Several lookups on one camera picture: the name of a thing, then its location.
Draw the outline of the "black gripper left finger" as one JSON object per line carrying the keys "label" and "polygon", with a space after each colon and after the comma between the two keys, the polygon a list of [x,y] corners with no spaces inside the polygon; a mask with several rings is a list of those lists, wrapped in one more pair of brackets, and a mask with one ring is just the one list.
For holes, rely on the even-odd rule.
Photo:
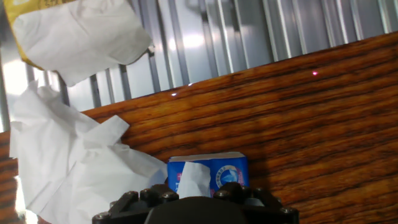
{"label": "black gripper left finger", "polygon": [[128,191],[111,202],[108,211],[96,214],[92,224],[144,223],[153,208],[178,199],[178,194],[166,184],[155,184],[140,192]]}

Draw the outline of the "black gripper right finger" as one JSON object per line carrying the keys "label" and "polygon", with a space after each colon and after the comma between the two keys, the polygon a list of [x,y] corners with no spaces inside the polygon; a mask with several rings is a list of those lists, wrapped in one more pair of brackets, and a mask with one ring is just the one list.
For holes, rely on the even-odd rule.
{"label": "black gripper right finger", "polygon": [[228,182],[213,194],[237,208],[247,223],[299,223],[299,211],[285,207],[282,202],[263,188],[251,188],[237,182]]}

